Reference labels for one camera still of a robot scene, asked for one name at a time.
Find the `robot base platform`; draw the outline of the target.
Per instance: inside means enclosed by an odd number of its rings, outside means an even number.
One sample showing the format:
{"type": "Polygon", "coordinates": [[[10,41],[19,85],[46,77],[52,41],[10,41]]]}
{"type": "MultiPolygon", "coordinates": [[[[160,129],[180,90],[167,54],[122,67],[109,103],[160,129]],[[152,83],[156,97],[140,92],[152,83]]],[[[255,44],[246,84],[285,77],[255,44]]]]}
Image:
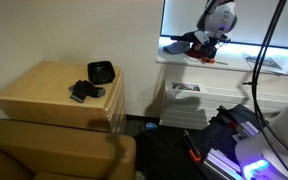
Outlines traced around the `robot base platform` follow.
{"type": "Polygon", "coordinates": [[[221,161],[220,165],[212,164],[210,167],[205,164],[199,165],[207,180],[226,180],[227,178],[243,180],[242,170],[235,155],[238,139],[234,139],[233,136],[237,135],[236,127],[246,122],[258,128],[255,114],[243,105],[238,104],[232,109],[220,106],[217,115],[211,118],[210,125],[202,130],[197,143],[203,161],[207,159],[211,150],[221,153],[221,156],[217,156],[217,159],[221,161]]]}

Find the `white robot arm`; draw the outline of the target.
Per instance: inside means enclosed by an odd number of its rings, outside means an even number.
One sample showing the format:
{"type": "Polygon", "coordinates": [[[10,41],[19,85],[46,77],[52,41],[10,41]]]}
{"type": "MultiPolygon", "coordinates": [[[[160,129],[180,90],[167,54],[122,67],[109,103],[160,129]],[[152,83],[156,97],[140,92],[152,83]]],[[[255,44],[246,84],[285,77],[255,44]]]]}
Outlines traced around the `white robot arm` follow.
{"type": "MultiPolygon", "coordinates": [[[[227,5],[229,0],[207,0],[207,5],[205,6],[202,15],[200,16],[200,19],[198,20],[197,25],[200,25],[201,23],[206,22],[206,18],[210,15],[213,15],[216,10],[219,9],[220,5],[227,5]]],[[[255,65],[253,67],[253,73],[252,73],[252,80],[250,82],[247,82],[247,85],[251,86],[252,89],[252,98],[254,102],[254,110],[255,110],[255,116],[256,120],[258,122],[258,125],[260,127],[260,134],[265,139],[265,142],[270,147],[270,149],[273,151],[274,156],[278,159],[278,161],[281,163],[282,167],[288,172],[288,166],[286,165],[286,162],[282,159],[282,157],[278,154],[276,147],[273,144],[273,140],[268,137],[268,134],[264,131],[263,125],[268,129],[271,135],[274,136],[274,139],[278,141],[278,145],[283,147],[286,151],[288,151],[288,146],[285,144],[285,142],[273,132],[271,127],[267,124],[267,121],[264,119],[262,111],[260,109],[260,106],[257,102],[257,85],[258,85],[258,78],[260,76],[260,71],[262,68],[262,64],[264,62],[264,58],[267,52],[267,49],[270,45],[271,38],[273,36],[273,33],[275,31],[277,22],[280,18],[280,15],[283,11],[283,8],[286,4],[287,0],[279,0],[278,4],[276,6],[276,9],[273,13],[273,16],[271,18],[270,24],[268,26],[267,32],[264,36],[263,42],[260,46],[260,50],[258,52],[255,65]]]]}

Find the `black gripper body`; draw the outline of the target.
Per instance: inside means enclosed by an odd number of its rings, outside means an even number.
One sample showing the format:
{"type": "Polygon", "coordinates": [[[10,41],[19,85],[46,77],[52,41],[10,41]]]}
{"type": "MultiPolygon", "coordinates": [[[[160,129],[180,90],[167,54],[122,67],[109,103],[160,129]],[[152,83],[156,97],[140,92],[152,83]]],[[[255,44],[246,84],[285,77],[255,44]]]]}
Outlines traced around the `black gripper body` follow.
{"type": "Polygon", "coordinates": [[[201,55],[207,58],[214,58],[217,52],[217,42],[217,39],[211,38],[208,43],[202,46],[201,55]]]}

